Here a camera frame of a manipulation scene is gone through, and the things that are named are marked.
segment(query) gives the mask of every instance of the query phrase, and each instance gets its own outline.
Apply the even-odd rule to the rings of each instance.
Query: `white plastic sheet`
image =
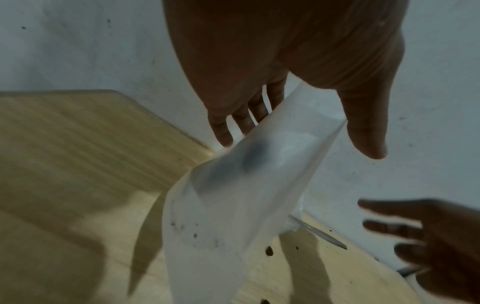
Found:
[[[231,150],[175,184],[162,223],[175,304],[230,302],[344,122],[338,100],[300,84]]]

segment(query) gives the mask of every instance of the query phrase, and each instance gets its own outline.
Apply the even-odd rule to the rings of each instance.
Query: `knife blade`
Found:
[[[313,226],[310,226],[308,225],[307,223],[305,223],[304,221],[294,217],[293,215],[289,215],[288,216],[289,219],[291,219],[292,221],[294,221],[295,223],[299,224],[300,226],[302,226],[303,228],[305,228],[306,230],[310,231],[311,233],[315,234],[316,236],[318,237],[321,237],[322,239],[326,240],[327,242],[329,242],[330,244],[333,244],[337,247],[340,247],[342,249],[347,249],[347,246],[345,244],[343,244],[342,242],[340,242],[339,240],[337,240],[336,238],[326,234],[325,232],[313,227]]]

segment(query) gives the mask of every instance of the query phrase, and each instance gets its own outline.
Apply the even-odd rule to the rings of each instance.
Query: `wood grain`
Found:
[[[171,303],[164,198],[212,151],[115,92],[1,95],[0,107],[0,303]],[[233,303],[419,303],[343,241],[281,235]]]

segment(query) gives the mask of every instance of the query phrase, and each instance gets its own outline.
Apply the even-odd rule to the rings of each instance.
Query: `white floor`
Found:
[[[394,269],[403,266],[395,240],[362,230],[359,197],[437,196],[480,208],[479,14],[476,0],[412,0],[388,159],[366,159],[343,132],[308,190],[308,212]],[[291,77],[287,93],[298,83]],[[0,91],[78,89],[118,90],[219,147],[175,58],[160,0],[3,0]]]

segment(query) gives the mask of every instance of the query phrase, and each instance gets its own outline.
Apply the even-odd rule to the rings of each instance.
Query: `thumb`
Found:
[[[404,54],[400,39],[391,56],[371,78],[346,89],[338,89],[353,145],[365,156],[382,159],[387,156],[387,134],[390,89]]]

